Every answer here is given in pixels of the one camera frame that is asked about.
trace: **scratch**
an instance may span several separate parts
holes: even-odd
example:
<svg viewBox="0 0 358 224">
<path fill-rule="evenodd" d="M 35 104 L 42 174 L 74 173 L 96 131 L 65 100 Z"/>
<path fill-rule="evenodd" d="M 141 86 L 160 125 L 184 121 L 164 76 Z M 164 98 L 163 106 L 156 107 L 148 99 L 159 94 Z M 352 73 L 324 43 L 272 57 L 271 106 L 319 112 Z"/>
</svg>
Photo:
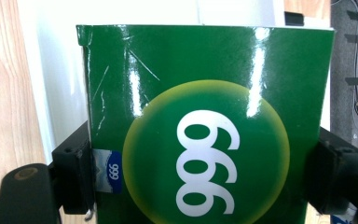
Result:
<svg viewBox="0 0 358 224">
<path fill-rule="evenodd" d="M 103 119 L 101 119 L 99 125 L 98 125 L 98 130 L 97 130 L 97 136 L 98 134 L 100 133 L 100 130 L 101 130 L 101 126 L 103 125 L 103 121 L 105 119 L 105 114 L 104 114 L 104 110 L 105 110 L 105 104 L 104 104 L 104 98 L 103 98 L 103 92 L 101 93 L 101 99 L 103 100 Z"/>
<path fill-rule="evenodd" d="M 131 40 L 133 38 L 133 35 L 131 35 L 131 36 L 124 36 L 123 37 L 123 40 L 124 41 L 127 41 L 127 40 Z"/>
<path fill-rule="evenodd" d="M 95 96 L 97 96 L 98 90 L 100 89 L 101 85 L 103 84 L 103 80 L 106 77 L 107 71 L 109 70 L 109 65 L 107 65 L 105 71 L 103 72 L 103 78 L 100 81 L 100 84 L 97 87 L 97 90 L 95 91 L 94 95 L 92 96 L 92 101 L 94 101 Z"/>
<path fill-rule="evenodd" d="M 130 54 L 155 78 L 159 81 L 159 78 L 146 66 L 146 64 L 144 64 L 139 58 L 138 56 L 135 55 L 135 53 L 130 50 Z"/>
</svg>

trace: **white wall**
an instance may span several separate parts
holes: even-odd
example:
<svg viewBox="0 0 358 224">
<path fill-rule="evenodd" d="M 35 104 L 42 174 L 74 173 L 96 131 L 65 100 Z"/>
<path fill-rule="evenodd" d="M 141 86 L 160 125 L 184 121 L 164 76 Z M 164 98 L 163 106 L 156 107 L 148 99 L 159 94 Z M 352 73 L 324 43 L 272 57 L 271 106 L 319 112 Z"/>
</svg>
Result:
<svg viewBox="0 0 358 224">
<path fill-rule="evenodd" d="M 76 24 L 284 26 L 283 0 L 18 0 L 47 162 L 87 120 Z"/>
</svg>

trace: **black cable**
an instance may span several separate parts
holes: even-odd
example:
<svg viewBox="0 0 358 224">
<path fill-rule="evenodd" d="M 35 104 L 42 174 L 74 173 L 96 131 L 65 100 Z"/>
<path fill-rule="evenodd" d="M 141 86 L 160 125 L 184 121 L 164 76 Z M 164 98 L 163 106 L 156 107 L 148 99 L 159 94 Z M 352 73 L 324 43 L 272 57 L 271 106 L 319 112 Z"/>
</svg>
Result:
<svg viewBox="0 0 358 224">
<path fill-rule="evenodd" d="M 356 9 L 358 10 L 358 2 L 357 0 L 352 0 L 352 2 L 355 4 Z M 357 77 L 357 61 L 358 61 L 358 22 L 357 22 L 357 28 L 356 28 L 356 35 L 355 35 L 355 54 L 354 54 L 354 77 Z M 353 101 L 353 110 L 355 111 L 357 117 L 358 117 L 358 89 L 357 85 L 354 85 L 354 101 Z"/>
</svg>

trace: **green box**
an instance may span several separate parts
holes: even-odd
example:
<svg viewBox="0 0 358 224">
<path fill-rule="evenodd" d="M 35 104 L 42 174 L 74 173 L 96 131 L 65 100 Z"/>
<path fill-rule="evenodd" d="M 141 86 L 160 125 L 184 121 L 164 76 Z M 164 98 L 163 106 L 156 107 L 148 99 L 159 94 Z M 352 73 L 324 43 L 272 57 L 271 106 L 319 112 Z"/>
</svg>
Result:
<svg viewBox="0 0 358 224">
<path fill-rule="evenodd" d="M 334 32 L 79 25 L 98 223 L 303 223 Z"/>
</svg>

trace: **green circle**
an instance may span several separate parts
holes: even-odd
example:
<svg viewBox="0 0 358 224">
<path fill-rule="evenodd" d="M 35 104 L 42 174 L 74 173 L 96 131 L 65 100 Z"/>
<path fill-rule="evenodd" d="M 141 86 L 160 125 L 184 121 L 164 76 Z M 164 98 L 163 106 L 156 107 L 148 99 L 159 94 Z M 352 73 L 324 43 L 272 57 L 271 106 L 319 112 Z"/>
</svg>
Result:
<svg viewBox="0 0 358 224">
<path fill-rule="evenodd" d="M 228 170 L 220 163 L 210 182 L 226 189 L 234 199 L 232 214 L 224 214 L 226 202 L 213 197 L 213 206 L 203 216 L 190 217 L 176 204 L 176 194 L 185 182 L 176 171 L 176 162 L 186 150 L 177 138 L 177 126 L 188 113 L 217 112 L 228 118 L 240 135 L 237 150 L 227 150 L 228 132 L 218 130 L 213 148 L 234 162 L 237 179 L 226 183 Z M 187 127 L 186 134 L 202 139 L 209 134 L 202 125 Z M 155 223 L 253 223 L 278 198 L 289 169 L 287 133 L 273 107 L 253 96 L 241 85 L 221 80 L 199 80 L 173 87 L 143 110 L 131 125 L 123 148 L 123 174 L 129 193 L 141 211 Z M 208 165 L 189 161 L 185 169 L 203 173 Z M 203 204 L 205 196 L 187 194 L 188 204 Z"/>
</svg>

